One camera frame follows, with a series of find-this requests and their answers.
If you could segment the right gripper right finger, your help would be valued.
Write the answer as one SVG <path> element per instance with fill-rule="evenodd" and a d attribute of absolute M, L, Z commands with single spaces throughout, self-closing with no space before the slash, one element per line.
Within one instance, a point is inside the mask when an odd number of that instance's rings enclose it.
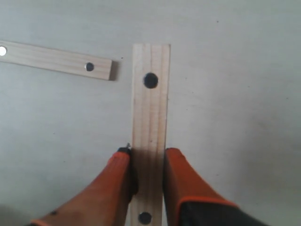
<path fill-rule="evenodd" d="M 163 193 L 169 226 L 264 225 L 219 195 L 177 148 L 165 151 Z"/>

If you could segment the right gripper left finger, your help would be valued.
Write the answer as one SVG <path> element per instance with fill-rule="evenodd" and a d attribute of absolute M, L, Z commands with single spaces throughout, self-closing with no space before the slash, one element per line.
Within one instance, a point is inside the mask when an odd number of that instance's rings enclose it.
<path fill-rule="evenodd" d="M 123 226 L 138 191 L 130 147 L 121 147 L 101 173 L 80 193 L 31 226 Z"/>

